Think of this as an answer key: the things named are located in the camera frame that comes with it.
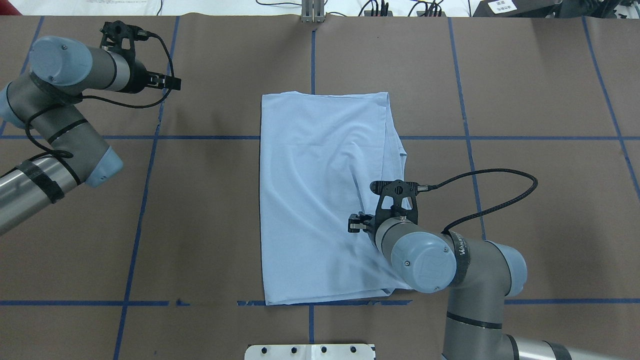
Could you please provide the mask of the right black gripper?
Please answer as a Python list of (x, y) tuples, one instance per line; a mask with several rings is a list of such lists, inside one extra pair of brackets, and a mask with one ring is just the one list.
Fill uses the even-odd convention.
[(368, 235), (370, 242), (377, 244), (377, 232), (380, 222), (377, 217), (364, 212), (352, 213), (348, 218), (348, 233), (357, 234), (361, 231)]

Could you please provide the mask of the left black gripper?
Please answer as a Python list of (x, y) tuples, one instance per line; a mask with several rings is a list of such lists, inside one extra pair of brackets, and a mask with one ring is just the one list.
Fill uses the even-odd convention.
[(173, 75), (149, 71), (144, 64), (135, 63), (135, 93), (140, 93), (145, 88), (180, 91), (182, 89), (182, 79)]

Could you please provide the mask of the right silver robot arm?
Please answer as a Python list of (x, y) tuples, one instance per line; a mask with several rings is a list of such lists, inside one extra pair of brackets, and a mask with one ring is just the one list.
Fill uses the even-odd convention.
[(522, 291), (528, 270), (518, 250), (491, 241), (468, 240), (447, 231), (434, 234), (406, 217), (352, 214), (351, 233), (365, 231), (412, 290), (448, 289), (442, 360), (608, 360), (610, 356), (558, 342), (503, 331), (505, 298)]

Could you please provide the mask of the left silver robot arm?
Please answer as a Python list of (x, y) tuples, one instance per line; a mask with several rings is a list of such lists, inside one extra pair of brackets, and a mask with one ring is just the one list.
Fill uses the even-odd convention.
[[(169, 74), (147, 70), (137, 59), (135, 42), (156, 39), (167, 57)], [(133, 33), (103, 32), (99, 47), (76, 39), (44, 36), (30, 48), (30, 71), (1, 91), (1, 119), (23, 130), (40, 152), (1, 176), (1, 233), (6, 234), (39, 211), (60, 202), (82, 185), (101, 186), (124, 163), (77, 104), (102, 101), (83, 92), (136, 94), (178, 91), (169, 48), (160, 35), (135, 27)]]

